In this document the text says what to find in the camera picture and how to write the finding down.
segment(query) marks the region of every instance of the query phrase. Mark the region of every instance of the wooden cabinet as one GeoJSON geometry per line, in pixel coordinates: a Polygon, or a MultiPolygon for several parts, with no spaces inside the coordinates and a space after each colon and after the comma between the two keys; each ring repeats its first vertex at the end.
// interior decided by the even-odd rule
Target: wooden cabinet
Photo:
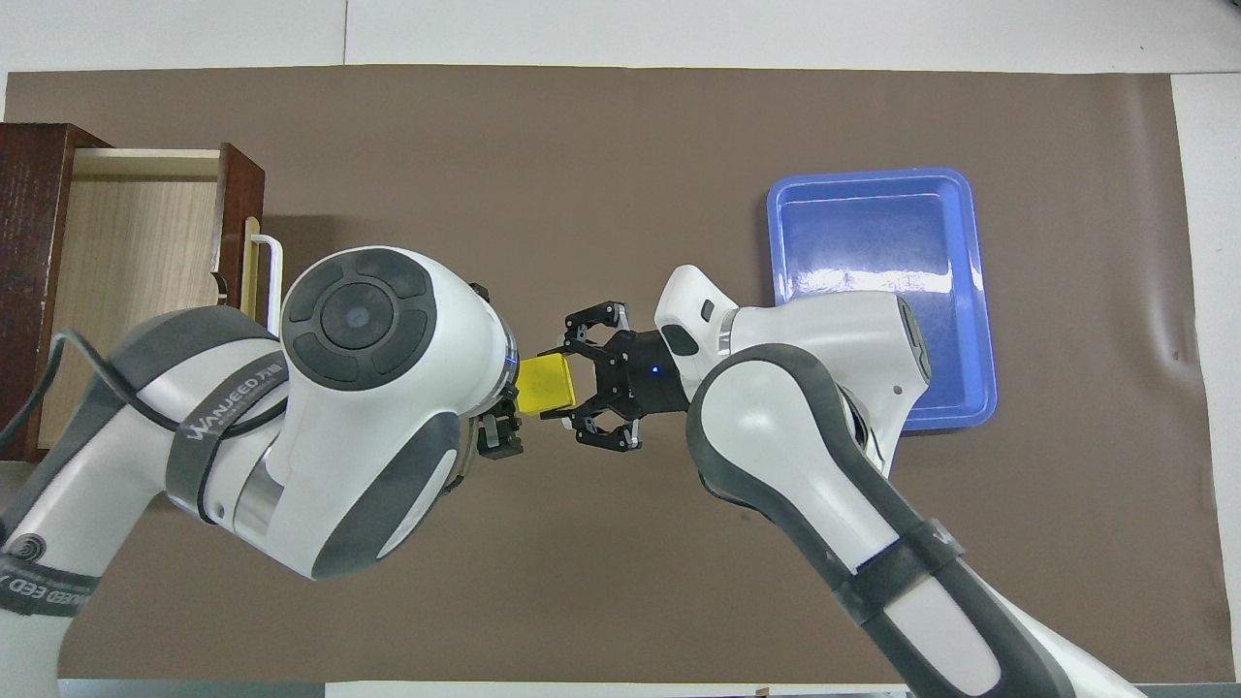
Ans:
{"type": "MultiPolygon", "coordinates": [[[[242,298],[261,220],[261,168],[217,150],[110,148],[71,124],[0,124],[0,420],[35,388],[60,328],[102,354],[134,324],[242,298]]],[[[0,458],[37,460],[89,379],[72,350],[24,433],[0,458]]]]}

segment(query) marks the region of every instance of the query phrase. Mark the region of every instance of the yellow block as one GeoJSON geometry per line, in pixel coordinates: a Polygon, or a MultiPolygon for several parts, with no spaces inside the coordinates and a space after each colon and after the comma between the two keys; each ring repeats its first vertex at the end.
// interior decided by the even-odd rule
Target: yellow block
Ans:
{"type": "Polygon", "coordinates": [[[573,379],[563,354],[547,354],[521,361],[517,368],[517,411],[537,415],[547,410],[572,407],[573,379]]]}

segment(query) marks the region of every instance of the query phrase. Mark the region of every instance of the robot logo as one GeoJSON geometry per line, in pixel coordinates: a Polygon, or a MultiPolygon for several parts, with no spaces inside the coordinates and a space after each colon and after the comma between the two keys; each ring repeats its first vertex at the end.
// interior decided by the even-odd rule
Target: robot logo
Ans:
{"type": "Polygon", "coordinates": [[[42,558],[46,551],[47,542],[34,533],[20,535],[12,542],[12,556],[26,560],[27,563],[34,563],[35,560],[42,558]]]}

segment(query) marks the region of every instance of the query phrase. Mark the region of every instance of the blue plastic bin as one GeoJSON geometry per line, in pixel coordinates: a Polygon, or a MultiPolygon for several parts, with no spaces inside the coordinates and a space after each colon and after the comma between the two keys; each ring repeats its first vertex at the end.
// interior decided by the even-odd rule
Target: blue plastic bin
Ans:
{"type": "Polygon", "coordinates": [[[898,293],[917,315],[931,385],[906,431],[977,426],[995,412],[974,199],[927,168],[791,176],[767,196],[776,302],[834,291],[898,293]]]}

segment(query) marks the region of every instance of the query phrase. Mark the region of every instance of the velcro strap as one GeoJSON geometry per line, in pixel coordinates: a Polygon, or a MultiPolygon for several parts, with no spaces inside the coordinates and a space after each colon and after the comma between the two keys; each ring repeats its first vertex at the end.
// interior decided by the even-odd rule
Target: velcro strap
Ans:
{"type": "Polygon", "coordinates": [[[925,520],[858,568],[831,595],[858,625],[965,553],[939,522],[925,520]]]}
{"type": "Polygon", "coordinates": [[[15,555],[0,555],[0,609],[22,616],[72,619],[82,612],[99,578],[45,568],[15,555]]]}
{"type": "Polygon", "coordinates": [[[172,435],[164,484],[168,498],[191,514],[213,524],[202,507],[202,491],[216,460],[223,431],[247,410],[288,380],[284,353],[272,351],[246,364],[225,379],[194,409],[172,435]]]}

